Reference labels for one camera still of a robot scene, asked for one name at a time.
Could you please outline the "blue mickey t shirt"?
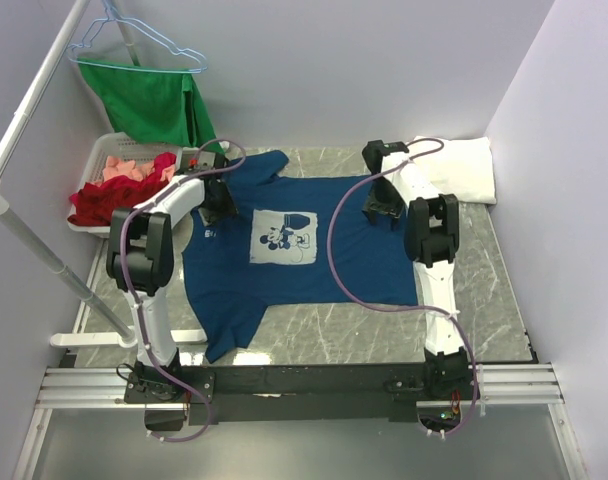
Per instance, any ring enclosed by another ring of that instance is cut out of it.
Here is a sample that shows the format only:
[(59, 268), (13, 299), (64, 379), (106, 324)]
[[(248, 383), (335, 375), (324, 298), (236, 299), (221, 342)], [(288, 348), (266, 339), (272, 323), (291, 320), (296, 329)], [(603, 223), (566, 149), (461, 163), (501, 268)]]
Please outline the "blue mickey t shirt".
[(287, 155), (250, 156), (226, 176), (238, 214), (213, 226), (191, 214), (183, 252), (188, 302), (215, 362), (247, 347), (270, 306), (418, 302), (404, 230), (368, 222), (365, 187), (343, 196), (358, 177), (281, 176)]

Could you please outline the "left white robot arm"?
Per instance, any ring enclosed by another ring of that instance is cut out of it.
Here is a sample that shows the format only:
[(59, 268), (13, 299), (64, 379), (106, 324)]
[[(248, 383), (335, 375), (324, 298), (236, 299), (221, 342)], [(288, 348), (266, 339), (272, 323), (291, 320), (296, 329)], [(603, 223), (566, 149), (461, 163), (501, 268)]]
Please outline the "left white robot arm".
[(230, 164), (221, 153), (196, 153), (150, 199), (112, 214), (106, 270), (132, 314), (137, 341), (132, 372), (163, 402), (177, 399), (184, 388), (167, 302), (175, 268), (172, 230), (193, 210), (208, 226), (237, 214), (223, 180)]

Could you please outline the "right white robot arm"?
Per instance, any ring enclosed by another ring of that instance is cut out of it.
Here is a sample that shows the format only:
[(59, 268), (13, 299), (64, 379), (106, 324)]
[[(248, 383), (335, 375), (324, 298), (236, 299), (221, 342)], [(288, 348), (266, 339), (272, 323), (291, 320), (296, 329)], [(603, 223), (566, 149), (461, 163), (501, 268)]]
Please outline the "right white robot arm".
[(415, 160), (444, 147), (413, 153), (402, 141), (372, 140), (362, 157), (373, 181), (363, 213), (374, 225), (379, 216), (396, 227), (402, 218), (404, 250), (419, 279), (425, 310), (426, 340), (422, 387), (444, 399), (467, 380), (468, 356), (455, 321), (454, 263), (460, 246), (459, 201), (445, 194), (422, 173)]

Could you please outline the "magenta garment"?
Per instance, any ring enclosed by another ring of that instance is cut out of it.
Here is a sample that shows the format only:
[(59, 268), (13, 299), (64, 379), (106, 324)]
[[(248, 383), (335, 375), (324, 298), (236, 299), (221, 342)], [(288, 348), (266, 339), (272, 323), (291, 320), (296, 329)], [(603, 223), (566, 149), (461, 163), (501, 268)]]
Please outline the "magenta garment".
[(177, 155), (164, 152), (158, 155), (153, 162), (154, 173), (159, 179), (172, 178), (176, 172)]

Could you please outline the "folded white t shirt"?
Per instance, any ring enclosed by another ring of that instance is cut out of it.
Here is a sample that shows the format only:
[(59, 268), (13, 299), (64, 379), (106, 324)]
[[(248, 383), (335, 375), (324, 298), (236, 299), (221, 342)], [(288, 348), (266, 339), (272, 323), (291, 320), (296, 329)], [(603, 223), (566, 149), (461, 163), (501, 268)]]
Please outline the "folded white t shirt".
[(497, 202), (490, 140), (442, 139), (437, 153), (414, 160), (424, 175), (443, 193), (461, 202), (494, 205)]

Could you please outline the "pink garment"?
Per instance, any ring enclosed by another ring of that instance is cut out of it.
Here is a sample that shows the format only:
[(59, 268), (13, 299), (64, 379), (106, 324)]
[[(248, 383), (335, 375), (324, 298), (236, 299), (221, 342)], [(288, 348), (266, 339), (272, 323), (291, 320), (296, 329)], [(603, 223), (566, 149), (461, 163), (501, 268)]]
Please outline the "pink garment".
[(141, 182), (149, 177), (159, 179), (154, 173), (153, 162), (140, 162), (123, 160), (116, 156), (108, 156), (103, 169), (103, 181), (108, 182), (117, 177), (126, 177), (129, 180)]

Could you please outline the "green hanging cloth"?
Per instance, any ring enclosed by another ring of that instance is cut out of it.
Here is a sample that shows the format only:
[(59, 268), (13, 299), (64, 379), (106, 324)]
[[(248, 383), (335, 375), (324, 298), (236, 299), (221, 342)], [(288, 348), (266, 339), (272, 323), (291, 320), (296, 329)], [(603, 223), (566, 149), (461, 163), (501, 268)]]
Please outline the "green hanging cloth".
[(200, 147), (216, 138), (194, 75), (82, 58), (80, 73), (113, 129), (142, 143)]

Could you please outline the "dark red garment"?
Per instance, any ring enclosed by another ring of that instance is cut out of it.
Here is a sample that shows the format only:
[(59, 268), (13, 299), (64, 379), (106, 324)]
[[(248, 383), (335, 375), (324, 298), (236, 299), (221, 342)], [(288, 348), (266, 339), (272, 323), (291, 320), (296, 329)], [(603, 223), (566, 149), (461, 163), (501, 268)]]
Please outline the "dark red garment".
[(115, 209), (132, 208), (151, 198), (168, 183), (169, 180), (151, 177), (141, 182), (117, 177), (101, 185), (86, 183), (70, 197), (75, 212), (68, 221), (76, 226), (109, 226)]

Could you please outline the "white plastic laundry basket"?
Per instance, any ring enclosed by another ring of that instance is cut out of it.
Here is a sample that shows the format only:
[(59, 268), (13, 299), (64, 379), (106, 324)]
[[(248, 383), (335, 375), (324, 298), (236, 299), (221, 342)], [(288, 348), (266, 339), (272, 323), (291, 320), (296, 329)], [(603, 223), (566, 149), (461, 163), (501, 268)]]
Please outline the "white plastic laundry basket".
[(112, 213), (134, 207), (168, 186), (179, 172), (182, 149), (140, 144), (124, 133), (96, 140), (79, 189), (69, 200), (68, 226), (99, 237), (108, 235)]

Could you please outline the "white rack foot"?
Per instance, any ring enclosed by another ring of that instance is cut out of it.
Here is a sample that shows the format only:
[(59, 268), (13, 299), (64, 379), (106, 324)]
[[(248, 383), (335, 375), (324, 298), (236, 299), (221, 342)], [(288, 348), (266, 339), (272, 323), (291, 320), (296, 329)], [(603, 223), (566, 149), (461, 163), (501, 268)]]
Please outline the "white rack foot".
[[(202, 329), (172, 330), (171, 333), (177, 344), (204, 344), (207, 342), (206, 334)], [(57, 333), (51, 336), (49, 343), (52, 347), (65, 349), (108, 346), (131, 348), (134, 345), (133, 342), (124, 344), (116, 332)]]

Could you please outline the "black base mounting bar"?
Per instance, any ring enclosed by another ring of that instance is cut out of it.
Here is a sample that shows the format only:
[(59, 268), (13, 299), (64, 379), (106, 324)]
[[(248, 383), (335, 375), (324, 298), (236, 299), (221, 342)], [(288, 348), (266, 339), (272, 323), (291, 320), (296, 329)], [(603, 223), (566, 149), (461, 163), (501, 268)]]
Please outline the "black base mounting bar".
[(183, 366), (174, 384), (151, 367), (129, 368), (124, 401), (146, 406), (160, 432), (228, 422), (386, 419), (415, 423), (423, 402), (458, 406), (479, 398), (467, 366), (420, 363), (305, 366)]

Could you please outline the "aluminium rail frame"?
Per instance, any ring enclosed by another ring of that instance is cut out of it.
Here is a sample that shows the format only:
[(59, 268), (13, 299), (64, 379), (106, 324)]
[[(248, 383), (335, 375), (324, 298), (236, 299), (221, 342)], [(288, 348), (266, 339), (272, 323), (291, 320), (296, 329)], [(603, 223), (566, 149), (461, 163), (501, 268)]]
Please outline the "aluminium rail frame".
[(482, 364), (479, 399), (445, 439), (386, 419), (228, 422), (196, 440), (148, 437), (146, 406), (108, 368), (54, 368), (17, 479), (583, 479), (548, 364)]

